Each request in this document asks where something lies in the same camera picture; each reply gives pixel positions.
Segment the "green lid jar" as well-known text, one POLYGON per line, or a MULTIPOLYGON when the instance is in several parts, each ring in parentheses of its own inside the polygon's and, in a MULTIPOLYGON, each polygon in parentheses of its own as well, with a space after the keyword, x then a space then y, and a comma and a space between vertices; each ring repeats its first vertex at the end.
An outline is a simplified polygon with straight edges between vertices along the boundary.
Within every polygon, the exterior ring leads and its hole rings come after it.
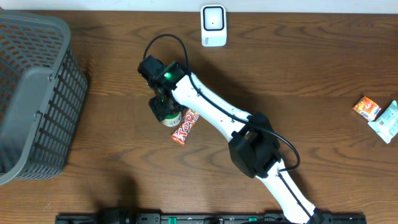
POLYGON ((171 128, 178 126, 181 123, 181 120, 182 120, 182 113, 179 111, 178 113, 167 115, 165 119, 162 120, 162 124, 171 128))

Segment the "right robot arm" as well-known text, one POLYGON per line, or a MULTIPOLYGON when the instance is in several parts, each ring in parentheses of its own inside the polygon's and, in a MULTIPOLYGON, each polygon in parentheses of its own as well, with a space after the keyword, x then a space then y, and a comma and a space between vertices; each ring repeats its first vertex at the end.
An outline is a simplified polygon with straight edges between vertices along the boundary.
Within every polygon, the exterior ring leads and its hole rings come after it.
POLYGON ((325 221, 322 212, 305 198, 290 177, 291 169, 285 166, 279 148, 281 142, 288 147, 292 144, 274 132, 266 116, 235 108, 178 62, 164 65, 150 55, 141 61, 137 71, 155 91, 149 105, 160 122, 184 109, 193 110, 226 138, 234 165, 267 187, 289 222, 325 221))

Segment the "teal wet wipes pack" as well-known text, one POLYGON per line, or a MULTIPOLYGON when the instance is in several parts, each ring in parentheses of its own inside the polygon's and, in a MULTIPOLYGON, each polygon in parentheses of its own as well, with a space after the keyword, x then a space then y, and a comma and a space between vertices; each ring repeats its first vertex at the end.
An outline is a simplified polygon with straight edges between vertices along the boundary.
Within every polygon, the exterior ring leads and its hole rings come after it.
POLYGON ((376 134, 389 144, 392 138, 397 134, 397 102, 396 100, 387 107, 378 119, 368 122, 368 125, 376 134))

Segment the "orange tissue pack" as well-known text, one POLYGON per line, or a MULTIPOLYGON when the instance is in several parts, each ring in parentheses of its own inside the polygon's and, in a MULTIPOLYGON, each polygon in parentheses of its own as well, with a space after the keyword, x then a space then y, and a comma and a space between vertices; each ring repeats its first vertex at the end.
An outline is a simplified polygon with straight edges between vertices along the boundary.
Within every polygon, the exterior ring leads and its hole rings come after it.
POLYGON ((363 96, 353 109, 368 121, 374 121, 381 111, 381 107, 367 96, 363 96))

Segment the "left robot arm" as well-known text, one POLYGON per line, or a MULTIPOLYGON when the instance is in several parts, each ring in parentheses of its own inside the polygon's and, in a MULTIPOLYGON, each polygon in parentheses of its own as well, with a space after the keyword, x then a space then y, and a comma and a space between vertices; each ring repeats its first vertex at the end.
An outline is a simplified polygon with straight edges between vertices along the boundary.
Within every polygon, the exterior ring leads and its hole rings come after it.
POLYGON ((134 219, 125 208, 107 208, 98 212, 97 221, 99 224, 130 224, 134 219))

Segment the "red chocolate bar wrapper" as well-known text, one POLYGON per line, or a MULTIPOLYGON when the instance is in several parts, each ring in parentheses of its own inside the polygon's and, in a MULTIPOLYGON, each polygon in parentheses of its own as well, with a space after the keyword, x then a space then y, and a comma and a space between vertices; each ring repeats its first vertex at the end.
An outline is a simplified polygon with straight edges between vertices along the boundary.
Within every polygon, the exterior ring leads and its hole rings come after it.
POLYGON ((184 146, 189 132, 196 124, 199 117, 200 115, 196 111, 188 109, 182 119, 180 126, 171 135, 171 139, 179 143, 181 146, 184 146))

